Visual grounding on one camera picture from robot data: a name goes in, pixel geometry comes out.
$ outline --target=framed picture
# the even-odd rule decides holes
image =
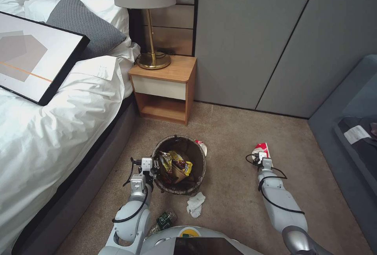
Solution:
[[[0,86],[47,105],[88,43],[85,35],[0,12]]]

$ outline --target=nightstand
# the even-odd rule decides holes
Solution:
[[[141,117],[187,125],[194,101],[196,58],[171,56],[158,70],[135,65],[128,72]]]

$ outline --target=brass lamp base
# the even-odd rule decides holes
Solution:
[[[141,54],[137,60],[137,64],[143,69],[162,69],[167,67],[170,62],[170,56],[161,52],[156,52],[155,64],[153,64],[152,55],[149,53]]]

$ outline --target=nightstand drawer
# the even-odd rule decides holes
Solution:
[[[175,99],[186,99],[186,84],[132,76],[135,92]]]

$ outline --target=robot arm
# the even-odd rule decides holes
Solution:
[[[272,160],[264,154],[259,153],[262,169],[258,174],[258,187],[264,196],[271,224],[282,234],[288,250],[294,255],[332,255],[307,234],[304,213],[284,188],[281,178],[273,173]]]
[[[133,255],[139,254],[141,245],[148,232],[150,222],[149,205],[153,190],[153,172],[157,166],[151,157],[141,160],[131,158],[133,165],[139,165],[141,172],[134,174],[129,182],[131,194],[127,203],[119,209],[113,219],[114,227],[99,255]],[[122,246],[119,240],[132,242]]]

